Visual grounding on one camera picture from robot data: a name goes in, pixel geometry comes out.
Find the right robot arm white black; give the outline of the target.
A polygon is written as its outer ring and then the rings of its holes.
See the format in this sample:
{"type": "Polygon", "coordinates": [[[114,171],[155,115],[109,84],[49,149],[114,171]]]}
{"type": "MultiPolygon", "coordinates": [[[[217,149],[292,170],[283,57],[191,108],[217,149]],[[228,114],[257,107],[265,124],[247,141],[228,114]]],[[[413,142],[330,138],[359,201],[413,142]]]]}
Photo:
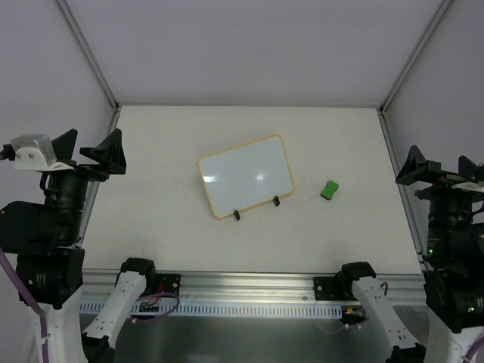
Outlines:
{"type": "Polygon", "coordinates": [[[457,172],[427,160],[410,147],[396,183],[427,183],[415,191],[430,203],[423,274],[430,330],[420,343],[402,323],[367,262],[341,267],[335,279],[345,299],[356,299],[377,329],[376,341],[387,362],[474,362],[483,348],[483,224],[474,209],[483,201],[483,167],[466,156],[457,172]]]}

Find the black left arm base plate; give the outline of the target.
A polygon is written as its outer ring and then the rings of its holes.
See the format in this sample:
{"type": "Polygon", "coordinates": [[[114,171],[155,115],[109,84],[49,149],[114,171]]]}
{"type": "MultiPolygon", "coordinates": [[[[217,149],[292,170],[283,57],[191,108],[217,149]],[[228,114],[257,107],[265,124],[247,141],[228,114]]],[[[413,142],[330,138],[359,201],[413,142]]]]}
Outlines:
{"type": "Polygon", "coordinates": [[[156,274],[156,292],[179,295],[182,276],[175,273],[156,274]]]}

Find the small whiteboard with yellow frame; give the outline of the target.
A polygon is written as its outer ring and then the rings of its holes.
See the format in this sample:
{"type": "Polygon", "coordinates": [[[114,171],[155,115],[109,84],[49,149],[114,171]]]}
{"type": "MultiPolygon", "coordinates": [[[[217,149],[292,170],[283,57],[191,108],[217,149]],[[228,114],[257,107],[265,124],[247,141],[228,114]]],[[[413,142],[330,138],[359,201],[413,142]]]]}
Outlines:
{"type": "Polygon", "coordinates": [[[296,185],[283,138],[271,135],[198,160],[201,181],[213,216],[222,219],[273,203],[296,185]]]}

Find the green whiteboard eraser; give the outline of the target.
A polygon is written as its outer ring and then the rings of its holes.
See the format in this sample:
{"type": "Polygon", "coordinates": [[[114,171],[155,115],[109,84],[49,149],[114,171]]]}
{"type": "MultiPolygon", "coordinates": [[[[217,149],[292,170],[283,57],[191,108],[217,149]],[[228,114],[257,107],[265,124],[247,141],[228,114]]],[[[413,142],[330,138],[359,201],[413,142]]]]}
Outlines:
{"type": "Polygon", "coordinates": [[[320,195],[323,197],[325,200],[332,200],[335,193],[339,189],[339,184],[333,180],[330,180],[327,182],[327,184],[324,186],[322,189],[320,195]]]}

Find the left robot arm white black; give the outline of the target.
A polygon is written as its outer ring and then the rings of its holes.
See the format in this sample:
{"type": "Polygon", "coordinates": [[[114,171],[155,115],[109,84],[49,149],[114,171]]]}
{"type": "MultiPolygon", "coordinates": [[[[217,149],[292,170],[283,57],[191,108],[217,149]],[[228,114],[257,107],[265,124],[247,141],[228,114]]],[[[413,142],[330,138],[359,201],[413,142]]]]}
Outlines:
{"type": "Polygon", "coordinates": [[[80,327],[82,267],[79,245],[88,186],[126,172],[122,133],[113,130],[98,146],[84,147],[86,164],[73,159],[78,132],[57,138],[23,135],[2,148],[18,170],[38,172],[42,203],[14,201],[1,210],[2,269],[26,305],[42,362],[112,362],[116,340],[132,306],[157,288],[152,260],[129,258],[97,318],[80,327]]]}

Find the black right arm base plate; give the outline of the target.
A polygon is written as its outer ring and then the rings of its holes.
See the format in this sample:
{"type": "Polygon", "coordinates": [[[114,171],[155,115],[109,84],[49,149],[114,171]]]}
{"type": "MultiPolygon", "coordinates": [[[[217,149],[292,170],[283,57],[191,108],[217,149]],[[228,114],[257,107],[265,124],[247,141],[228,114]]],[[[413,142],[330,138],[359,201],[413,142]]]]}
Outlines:
{"type": "Polygon", "coordinates": [[[356,301],[348,284],[336,277],[313,277],[313,290],[316,301],[356,301]]]}

